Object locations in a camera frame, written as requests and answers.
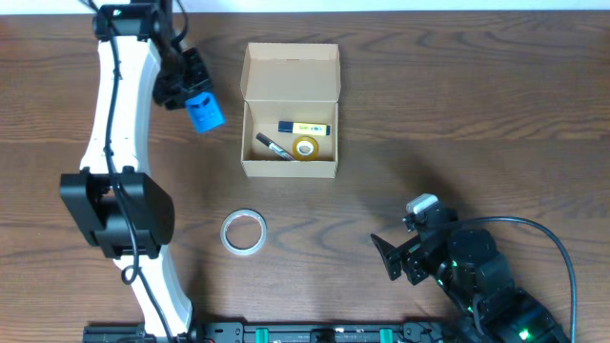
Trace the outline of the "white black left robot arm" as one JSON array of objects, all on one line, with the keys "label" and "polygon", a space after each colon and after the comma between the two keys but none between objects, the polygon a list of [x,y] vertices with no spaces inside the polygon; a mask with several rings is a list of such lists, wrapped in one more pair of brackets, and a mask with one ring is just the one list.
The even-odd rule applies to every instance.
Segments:
[{"label": "white black left robot arm", "polygon": [[87,342],[203,342],[170,252],[172,198],[152,179],[153,106],[185,110],[198,132],[224,116],[207,68],[185,32],[173,27],[178,1],[129,1],[93,7],[99,89],[91,138],[60,196],[87,243],[120,269],[144,315],[137,325],[92,324]]}]

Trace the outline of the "small yellow tape roll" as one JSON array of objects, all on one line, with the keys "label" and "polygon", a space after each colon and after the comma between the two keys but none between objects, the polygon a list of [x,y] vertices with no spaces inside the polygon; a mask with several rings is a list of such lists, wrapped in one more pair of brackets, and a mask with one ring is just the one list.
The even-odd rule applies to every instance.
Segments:
[{"label": "small yellow tape roll", "polygon": [[311,136],[300,136],[293,143],[293,156],[299,161],[317,160],[319,146]]}]

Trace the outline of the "brown cardboard box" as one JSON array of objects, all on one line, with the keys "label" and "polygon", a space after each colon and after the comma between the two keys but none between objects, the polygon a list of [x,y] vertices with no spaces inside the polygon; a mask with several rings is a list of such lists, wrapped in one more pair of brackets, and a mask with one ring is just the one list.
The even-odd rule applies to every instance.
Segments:
[{"label": "brown cardboard box", "polygon": [[[338,100],[341,90],[337,44],[250,43],[240,89],[244,116],[240,162],[249,177],[334,178],[338,166]],[[325,124],[328,136],[284,133],[279,121]],[[293,143],[311,136],[317,160],[283,160],[256,140],[261,132],[293,155]]]}]

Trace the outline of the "yellow highlighter blue cap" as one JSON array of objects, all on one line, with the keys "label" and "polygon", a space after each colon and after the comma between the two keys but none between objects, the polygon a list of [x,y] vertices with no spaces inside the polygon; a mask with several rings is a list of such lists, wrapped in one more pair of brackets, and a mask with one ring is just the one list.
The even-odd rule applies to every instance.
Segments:
[{"label": "yellow highlighter blue cap", "polygon": [[279,121],[277,130],[284,133],[315,136],[328,136],[331,134],[331,127],[329,125],[292,121]]}]

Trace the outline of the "blue whiteboard duster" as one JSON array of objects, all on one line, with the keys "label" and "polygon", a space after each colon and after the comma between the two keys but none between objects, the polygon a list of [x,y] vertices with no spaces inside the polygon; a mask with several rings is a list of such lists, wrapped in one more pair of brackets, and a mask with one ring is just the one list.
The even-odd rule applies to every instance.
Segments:
[{"label": "blue whiteboard duster", "polygon": [[212,92],[201,92],[185,102],[185,108],[198,133],[210,131],[225,123],[225,118]]}]

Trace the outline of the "white black-capped marker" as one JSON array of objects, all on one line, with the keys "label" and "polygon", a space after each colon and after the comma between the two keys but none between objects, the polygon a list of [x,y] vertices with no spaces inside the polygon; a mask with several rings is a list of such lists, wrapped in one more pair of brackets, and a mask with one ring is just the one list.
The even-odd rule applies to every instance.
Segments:
[{"label": "white black-capped marker", "polygon": [[280,156],[283,160],[286,160],[286,161],[295,161],[295,158],[289,152],[287,152],[284,148],[282,148],[279,145],[277,145],[275,143],[275,141],[273,141],[272,139],[270,139],[269,137],[267,137],[263,133],[259,132],[256,135],[255,138],[256,138],[257,141],[259,141],[260,143],[265,145],[272,152],[274,152],[275,154]]}]

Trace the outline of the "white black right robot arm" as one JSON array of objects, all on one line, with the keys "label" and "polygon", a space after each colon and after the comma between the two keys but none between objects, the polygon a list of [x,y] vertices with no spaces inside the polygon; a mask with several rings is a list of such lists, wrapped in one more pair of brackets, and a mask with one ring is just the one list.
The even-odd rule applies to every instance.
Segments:
[{"label": "white black right robot arm", "polygon": [[461,220],[456,210],[424,193],[406,206],[402,221],[414,237],[393,246],[371,239],[386,272],[412,285],[432,277],[462,317],[425,331],[432,342],[573,342],[577,324],[564,330],[536,298],[518,287],[506,257],[485,224],[494,216]]}]

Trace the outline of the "large clear tape roll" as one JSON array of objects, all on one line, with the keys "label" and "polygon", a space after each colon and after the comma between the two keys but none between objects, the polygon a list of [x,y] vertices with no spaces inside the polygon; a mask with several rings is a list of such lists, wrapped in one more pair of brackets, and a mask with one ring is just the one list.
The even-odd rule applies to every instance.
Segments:
[{"label": "large clear tape roll", "polygon": [[266,220],[257,211],[240,209],[224,219],[219,235],[227,252],[239,257],[252,256],[265,244]]}]

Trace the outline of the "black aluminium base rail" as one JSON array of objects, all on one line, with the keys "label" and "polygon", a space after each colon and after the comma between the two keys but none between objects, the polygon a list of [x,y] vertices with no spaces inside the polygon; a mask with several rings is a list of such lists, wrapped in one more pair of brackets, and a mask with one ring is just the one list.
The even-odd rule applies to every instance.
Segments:
[{"label": "black aluminium base rail", "polygon": [[202,343],[434,343],[456,342],[439,322],[244,324],[192,321],[187,324],[94,324],[84,328],[86,343],[202,342]]}]

